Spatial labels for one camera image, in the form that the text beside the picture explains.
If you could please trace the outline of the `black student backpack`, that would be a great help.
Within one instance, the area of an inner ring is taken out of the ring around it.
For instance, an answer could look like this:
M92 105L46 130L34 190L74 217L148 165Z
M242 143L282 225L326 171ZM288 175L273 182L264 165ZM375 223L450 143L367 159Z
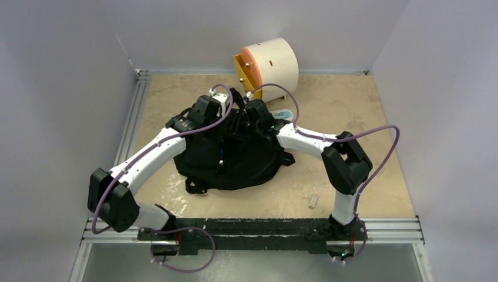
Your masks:
M245 131L248 118L244 107L249 101L234 88L230 93L237 107L227 120L216 129L189 137L187 149L174 158L177 171L186 177L187 193L258 186L271 180L281 166L295 163L293 155L276 143Z

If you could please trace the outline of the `grey marker cap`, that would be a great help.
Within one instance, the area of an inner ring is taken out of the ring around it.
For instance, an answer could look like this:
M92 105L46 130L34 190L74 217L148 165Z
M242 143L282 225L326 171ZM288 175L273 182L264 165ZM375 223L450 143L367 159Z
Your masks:
M319 196L317 194L313 194L311 196L311 199L310 199L308 207L314 209L316 207L316 205L317 205L318 199L319 199Z

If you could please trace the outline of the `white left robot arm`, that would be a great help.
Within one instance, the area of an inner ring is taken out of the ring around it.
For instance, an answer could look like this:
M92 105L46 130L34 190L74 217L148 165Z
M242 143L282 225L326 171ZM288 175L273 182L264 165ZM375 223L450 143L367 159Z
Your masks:
M145 147L110 170L96 169L90 175L88 209L93 213L92 232L108 229L123 232L144 227L160 240L173 237L173 215L156 204L143 204L135 195L161 167L187 149L189 137L220 127L231 113L233 94L200 96L183 114L171 118Z

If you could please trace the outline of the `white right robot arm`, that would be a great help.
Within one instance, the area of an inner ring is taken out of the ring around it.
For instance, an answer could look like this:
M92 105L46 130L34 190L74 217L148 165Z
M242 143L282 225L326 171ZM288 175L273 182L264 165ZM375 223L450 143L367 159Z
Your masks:
M258 135L282 149L297 150L323 162L328 180L336 190L329 230L337 239L351 234L357 221L355 202L359 189L373 168L352 134L342 132L338 136L319 137L312 130L299 130L287 120L274 118L261 99L247 102L244 110L249 118L248 128Z

